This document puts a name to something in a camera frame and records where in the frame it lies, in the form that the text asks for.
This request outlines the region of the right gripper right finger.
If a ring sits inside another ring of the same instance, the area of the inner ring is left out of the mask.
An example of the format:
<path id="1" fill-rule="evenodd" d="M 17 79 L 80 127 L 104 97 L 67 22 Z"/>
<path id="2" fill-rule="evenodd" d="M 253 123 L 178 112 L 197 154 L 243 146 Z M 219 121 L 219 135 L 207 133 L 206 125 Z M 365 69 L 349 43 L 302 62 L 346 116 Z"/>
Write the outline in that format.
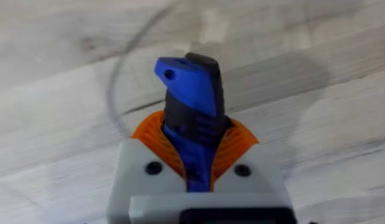
<path id="1" fill-rule="evenodd" d="M 269 148 L 231 119 L 211 167 L 212 192 L 270 194 L 289 198 L 282 173 Z"/>

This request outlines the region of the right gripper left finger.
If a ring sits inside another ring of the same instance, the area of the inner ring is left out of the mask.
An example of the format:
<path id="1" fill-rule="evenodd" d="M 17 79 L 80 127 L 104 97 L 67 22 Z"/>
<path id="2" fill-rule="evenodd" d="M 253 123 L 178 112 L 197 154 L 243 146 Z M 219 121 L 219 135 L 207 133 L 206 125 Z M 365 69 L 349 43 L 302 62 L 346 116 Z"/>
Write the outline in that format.
<path id="1" fill-rule="evenodd" d="M 161 130 L 163 120 L 162 110 L 152 113 L 121 142 L 108 223 L 178 223 L 186 171 Z"/>

